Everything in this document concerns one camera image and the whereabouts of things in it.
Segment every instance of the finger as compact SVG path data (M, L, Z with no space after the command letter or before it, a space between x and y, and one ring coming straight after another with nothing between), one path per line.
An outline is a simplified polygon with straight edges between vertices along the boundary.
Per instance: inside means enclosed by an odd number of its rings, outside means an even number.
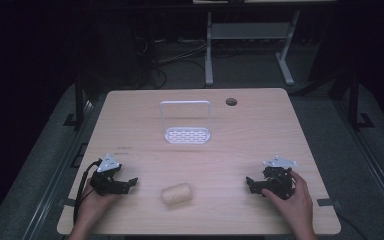
M274 194L272 191L268 189L263 189L261 191L272 203L274 203L276 206L280 206L280 204L283 203L283 200L280 199L276 194Z
M298 173L291 171L292 177L295 179L295 193L298 195L304 195L307 198L310 197L310 192L308 190L307 181L305 181L304 178L302 178Z

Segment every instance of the wrist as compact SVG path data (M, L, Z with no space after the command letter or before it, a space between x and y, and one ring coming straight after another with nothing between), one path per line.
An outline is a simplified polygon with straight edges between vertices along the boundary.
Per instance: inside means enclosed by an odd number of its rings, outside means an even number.
M90 234L90 227L85 222L77 221L73 226L73 230L69 236L69 240L83 240L88 239Z
M317 236L313 229L301 229L294 231L296 240L316 240Z

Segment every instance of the floor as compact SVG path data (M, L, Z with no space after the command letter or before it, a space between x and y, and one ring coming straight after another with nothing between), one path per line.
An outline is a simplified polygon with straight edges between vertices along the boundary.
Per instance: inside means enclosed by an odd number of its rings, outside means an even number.
M214 85L211 88L279 87L290 93L301 89L308 84L306 79L317 45L295 43L291 46L287 63L296 83L287 86L274 56L281 44L243 42L224 46L227 52L234 54L223 55L222 51L214 58ZM191 46L161 42L158 47L163 59ZM143 89L153 89L155 85L161 89L203 88L204 57L182 60L161 66L163 76L167 77L163 86L159 85L163 82L161 75L158 77L156 72L152 72L157 84L147 84ZM342 230L339 234L320 236L319 239L384 239L384 190L371 161L375 159L384 172L384 115L371 93L360 86L359 113L366 113L375 127L359 132L353 130L346 120L347 97L340 101L331 100L327 94L330 86L324 85L306 96L291 97L324 184L341 219ZM85 122L80 129L74 130L72 126L64 126L67 116L75 112L74 87L67 89L1 205L0 240L65 238L56 231L56 225L77 174L76 166L81 162L104 102L105 94L88 102ZM266 239L293 237L266 236Z

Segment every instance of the white bracket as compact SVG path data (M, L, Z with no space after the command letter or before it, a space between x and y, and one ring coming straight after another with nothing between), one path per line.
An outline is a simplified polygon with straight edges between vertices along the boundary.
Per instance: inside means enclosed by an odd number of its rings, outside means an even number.
M118 168L120 166L120 163L118 163L113 156L107 153L105 155L105 158L102 160L101 164L98 167L97 172L105 172L111 169Z
M267 167L295 167L298 166L297 162L280 158L279 156L274 157L269 161L263 161L263 165Z

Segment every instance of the cable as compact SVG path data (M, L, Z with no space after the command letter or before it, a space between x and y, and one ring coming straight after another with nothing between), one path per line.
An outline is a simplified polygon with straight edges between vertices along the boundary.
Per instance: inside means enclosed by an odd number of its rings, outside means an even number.
M87 198L87 196L89 196L89 194L91 194L95 189L92 189L90 190L83 198L82 198L82 202L83 200L85 200L85 198Z
M201 46L199 46L198 48L189 50L189 51L187 51L185 53L179 54L179 55L174 56L174 57L162 59L162 60L154 60L154 61L151 61L151 63L154 63L154 64L160 63L160 64L162 64L162 63L168 63L168 62L180 60L180 59L183 59L183 58L186 58L186 57L191 57L193 55L196 55L198 53L203 52L205 50L206 46L207 46L207 44L204 43Z
M89 167L86 169L86 171L83 172L82 180L80 181L79 189L77 190L77 197L76 202L74 203L74 213L73 213L73 223L76 223L77 215L79 213L80 205L82 204L82 201L84 198L82 198L83 188L85 186L86 178L89 173L89 170L93 166L98 166L101 164L102 159L99 159L98 161L93 162L89 165Z
M202 71L205 72L205 68L201 64L199 64L197 62L194 62L192 60L176 60L176 61L172 61L172 62L169 62L169 63L162 64L161 66L165 66L165 65L173 64L173 63L192 63L194 65L197 65L199 68L202 69Z
M140 52L136 52L136 54L141 56L146 52L146 50L148 50L148 41L146 41L146 39L142 37L135 37L135 40L142 40L145 43L144 49L141 50Z
M161 89L167 82L167 74L163 70L158 68L156 69L156 72L157 72L157 77L160 77L160 74L162 74L164 78L163 78L163 82L160 85L157 85L157 80L152 76L150 76L150 84L155 90Z
M229 53L229 48L233 49L233 53ZM238 55L241 55L245 50L243 46L238 46L234 44L229 44L226 42L221 42L218 44L214 45L214 52L212 53L213 57L215 58L231 58L231 57L236 57Z
M179 39L177 40L178 43L185 44L185 45L199 45L204 44L205 40L203 39Z
M338 215L338 217L346 222L348 225L350 225L360 236L361 238L363 238L364 240L367 240L368 238L366 237L366 235L360 230L358 229L357 226L355 226L350 220L346 219L344 216L342 216L341 214L339 214L338 212L336 212L336 215Z

